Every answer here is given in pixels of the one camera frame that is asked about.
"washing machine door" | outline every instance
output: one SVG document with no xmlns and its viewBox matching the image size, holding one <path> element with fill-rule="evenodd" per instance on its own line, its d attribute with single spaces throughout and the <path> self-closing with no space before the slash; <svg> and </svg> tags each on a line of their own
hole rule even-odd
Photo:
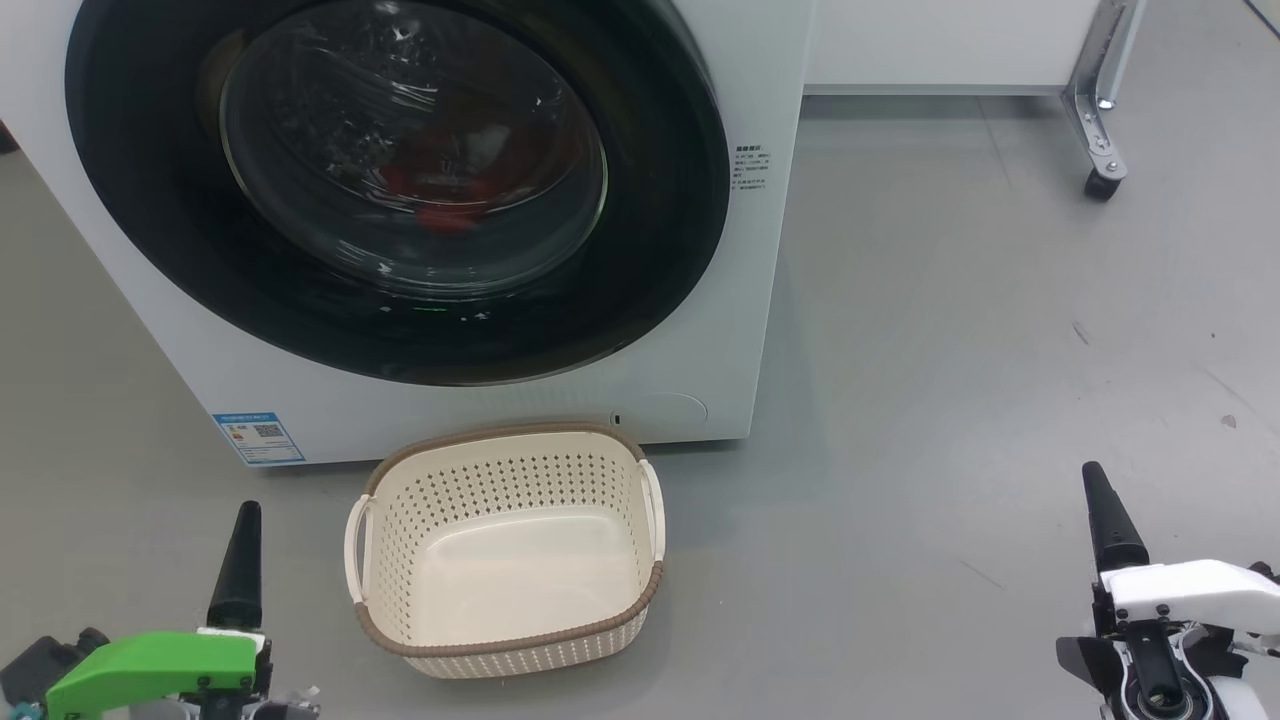
<svg viewBox="0 0 1280 720">
<path fill-rule="evenodd" d="M 668 0 L 86 0 L 67 105 L 108 210 L 178 287 L 407 383 L 616 352 L 690 293 L 728 202 Z"/>
</svg>

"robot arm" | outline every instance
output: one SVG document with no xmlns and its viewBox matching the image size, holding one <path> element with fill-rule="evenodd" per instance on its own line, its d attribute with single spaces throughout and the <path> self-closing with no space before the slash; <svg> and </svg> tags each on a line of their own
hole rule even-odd
<svg viewBox="0 0 1280 720">
<path fill-rule="evenodd" d="M 1116 614 L 1130 623 L 1201 623 L 1280 635 L 1280 584 L 1217 560 L 1146 565 L 1102 573 Z"/>
<path fill-rule="evenodd" d="M 262 635 L 262 516 L 241 506 L 209 606 L 196 633 L 109 641 L 87 629 L 77 644 L 36 641 L 0 670 L 10 720 L 97 720 L 129 707 L 140 717 L 315 720 L 314 693 L 268 700 L 271 642 Z"/>
<path fill-rule="evenodd" d="M 1239 652 L 1280 657 L 1280 579 L 1261 562 L 1152 565 L 1102 468 L 1083 474 L 1096 637 L 1059 638 L 1059 664 L 1106 698 L 1103 719 L 1266 720 Z"/>
</svg>

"beige plastic basket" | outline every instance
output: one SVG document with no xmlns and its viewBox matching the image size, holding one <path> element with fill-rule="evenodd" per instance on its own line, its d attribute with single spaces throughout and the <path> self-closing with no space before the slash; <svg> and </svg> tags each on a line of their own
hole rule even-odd
<svg viewBox="0 0 1280 720">
<path fill-rule="evenodd" d="M 666 536 L 658 477 L 611 428 L 477 433 L 378 466 L 347 521 L 347 585 L 369 637 L 428 675 L 536 673 L 635 639 Z"/>
</svg>

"metal frame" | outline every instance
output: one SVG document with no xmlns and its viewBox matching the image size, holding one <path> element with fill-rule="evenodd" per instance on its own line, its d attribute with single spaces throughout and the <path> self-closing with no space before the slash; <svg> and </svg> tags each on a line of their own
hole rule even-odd
<svg viewBox="0 0 1280 720">
<path fill-rule="evenodd" d="M 1071 77 L 1062 86 L 1004 85 L 806 85 L 805 95 L 965 95 L 1060 96 L 1076 136 L 1093 161 L 1085 195 L 1107 200 L 1129 174 L 1107 132 L 1102 113 L 1116 106 L 1120 79 L 1129 64 L 1147 0 L 1098 0 Z"/>
<path fill-rule="evenodd" d="M 1102 122 L 1102 110 L 1115 108 L 1129 50 L 1147 0 L 1101 0 L 1084 38 L 1071 79 L 1062 90 L 1071 126 L 1089 151 L 1097 174 L 1119 183 L 1129 174 L 1124 158 Z"/>
</svg>

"metal cart leg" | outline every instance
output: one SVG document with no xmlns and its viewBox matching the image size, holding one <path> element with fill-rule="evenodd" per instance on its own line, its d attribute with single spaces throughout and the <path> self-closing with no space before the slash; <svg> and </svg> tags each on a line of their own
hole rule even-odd
<svg viewBox="0 0 1280 720">
<path fill-rule="evenodd" d="M 1093 160 L 1093 172 L 1084 184 L 1084 193 L 1096 200 L 1110 200 L 1119 190 L 1120 181 L 1129 174 L 1100 114 L 1103 105 L 1115 106 L 1115 97 L 1100 94 L 1107 91 L 1114 95 L 1120 85 L 1120 74 L 1137 29 L 1134 20 L 1143 4 L 1144 0 L 1098 3 L 1080 59 L 1062 91 L 1062 104 L 1066 105 L 1071 126 Z"/>
</svg>

